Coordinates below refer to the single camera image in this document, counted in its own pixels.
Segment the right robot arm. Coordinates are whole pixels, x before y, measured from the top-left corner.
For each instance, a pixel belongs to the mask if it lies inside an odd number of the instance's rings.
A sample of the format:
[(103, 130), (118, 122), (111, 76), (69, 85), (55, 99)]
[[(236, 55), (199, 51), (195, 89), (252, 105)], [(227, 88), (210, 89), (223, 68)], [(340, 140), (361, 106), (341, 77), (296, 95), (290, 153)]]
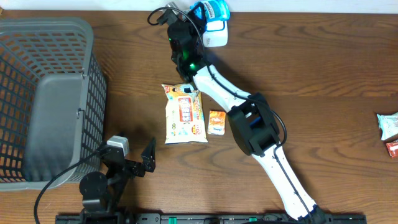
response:
[(168, 5), (157, 23), (168, 25), (171, 59), (181, 78), (224, 109), (236, 144), (265, 170), (288, 216), (298, 223), (326, 223), (325, 213), (306, 193), (285, 157), (286, 140), (279, 134), (287, 130), (280, 116), (262, 94), (240, 90), (208, 60), (205, 34), (227, 37), (228, 13), (224, 1), (198, 2), (189, 11)]

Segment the grey plastic shopping basket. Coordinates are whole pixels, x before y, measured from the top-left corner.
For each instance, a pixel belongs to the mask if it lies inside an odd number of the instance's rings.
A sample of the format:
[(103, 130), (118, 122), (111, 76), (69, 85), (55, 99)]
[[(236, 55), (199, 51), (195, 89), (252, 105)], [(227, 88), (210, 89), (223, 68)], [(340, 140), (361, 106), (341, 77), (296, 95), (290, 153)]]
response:
[(1, 190), (78, 182), (100, 168), (106, 79), (76, 17), (1, 21)]

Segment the teal Listerine mouthwash bottle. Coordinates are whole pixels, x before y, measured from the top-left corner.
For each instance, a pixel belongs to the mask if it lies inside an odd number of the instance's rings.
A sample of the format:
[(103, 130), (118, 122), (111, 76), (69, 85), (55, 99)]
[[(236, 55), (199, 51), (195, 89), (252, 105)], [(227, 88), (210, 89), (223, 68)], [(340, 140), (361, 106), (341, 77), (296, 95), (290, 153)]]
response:
[(197, 18), (205, 18), (207, 22), (228, 21), (231, 16), (225, 0), (198, 1), (190, 9)]

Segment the white barcode scanner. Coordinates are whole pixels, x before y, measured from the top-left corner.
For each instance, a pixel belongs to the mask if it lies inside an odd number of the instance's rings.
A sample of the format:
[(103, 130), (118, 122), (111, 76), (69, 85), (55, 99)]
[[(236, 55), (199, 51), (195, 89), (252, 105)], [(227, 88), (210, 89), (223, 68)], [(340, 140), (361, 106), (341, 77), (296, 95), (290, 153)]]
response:
[(203, 43), (206, 48), (225, 46), (228, 43), (228, 23), (208, 22), (203, 33)]

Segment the yellow snack bag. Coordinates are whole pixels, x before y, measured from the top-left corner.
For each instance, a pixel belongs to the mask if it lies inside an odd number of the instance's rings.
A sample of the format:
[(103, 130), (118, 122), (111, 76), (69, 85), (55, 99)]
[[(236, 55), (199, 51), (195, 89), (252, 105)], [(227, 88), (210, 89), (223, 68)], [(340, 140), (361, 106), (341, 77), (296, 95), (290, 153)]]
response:
[(207, 143), (201, 92), (188, 83), (162, 87), (167, 97), (165, 143)]

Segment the light teal wipes packet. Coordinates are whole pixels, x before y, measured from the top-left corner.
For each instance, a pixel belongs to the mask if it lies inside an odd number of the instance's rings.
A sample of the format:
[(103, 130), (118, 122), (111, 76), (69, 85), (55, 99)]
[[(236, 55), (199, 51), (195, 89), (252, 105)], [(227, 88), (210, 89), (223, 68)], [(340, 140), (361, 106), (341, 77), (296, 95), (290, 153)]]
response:
[(391, 115), (377, 114), (377, 119), (379, 129), (382, 131), (382, 141), (397, 135), (397, 113)]

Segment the red Top chocolate bar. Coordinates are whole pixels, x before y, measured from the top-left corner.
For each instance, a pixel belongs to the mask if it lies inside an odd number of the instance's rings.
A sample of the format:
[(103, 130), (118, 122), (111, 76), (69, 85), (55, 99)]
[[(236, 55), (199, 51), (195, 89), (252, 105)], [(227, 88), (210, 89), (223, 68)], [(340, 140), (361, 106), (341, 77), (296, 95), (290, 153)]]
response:
[(386, 143), (386, 148), (391, 158), (398, 157), (398, 140)]

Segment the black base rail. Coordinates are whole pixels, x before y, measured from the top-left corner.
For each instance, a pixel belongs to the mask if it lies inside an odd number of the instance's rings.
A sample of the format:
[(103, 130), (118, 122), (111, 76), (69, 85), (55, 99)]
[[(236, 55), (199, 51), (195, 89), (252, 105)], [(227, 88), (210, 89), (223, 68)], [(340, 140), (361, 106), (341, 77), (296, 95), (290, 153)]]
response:
[(263, 215), (161, 215), (158, 213), (139, 213), (125, 217), (85, 218), (82, 215), (57, 215), (56, 224), (76, 223), (135, 223), (135, 224), (238, 224), (238, 223), (297, 223), (282, 213)]

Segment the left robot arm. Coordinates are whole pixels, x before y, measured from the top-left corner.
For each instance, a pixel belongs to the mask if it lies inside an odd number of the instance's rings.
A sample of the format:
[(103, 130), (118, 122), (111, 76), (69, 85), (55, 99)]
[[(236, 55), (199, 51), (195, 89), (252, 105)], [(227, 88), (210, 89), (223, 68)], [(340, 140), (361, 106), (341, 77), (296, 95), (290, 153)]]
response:
[(155, 170), (155, 145), (152, 138), (141, 153), (141, 161), (126, 159), (129, 153), (128, 139), (113, 136), (97, 148), (102, 163), (108, 168), (86, 174), (80, 181), (83, 210), (80, 223), (134, 223), (134, 215), (118, 207), (128, 182), (144, 177)]

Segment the small orange snack packet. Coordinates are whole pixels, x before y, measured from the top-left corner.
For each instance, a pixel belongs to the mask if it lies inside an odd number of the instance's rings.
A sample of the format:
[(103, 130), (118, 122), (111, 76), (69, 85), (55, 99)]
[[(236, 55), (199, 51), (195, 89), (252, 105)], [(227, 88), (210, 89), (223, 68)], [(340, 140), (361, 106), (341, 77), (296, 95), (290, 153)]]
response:
[(210, 111), (208, 118), (208, 134), (224, 135), (226, 124), (226, 113), (224, 111)]

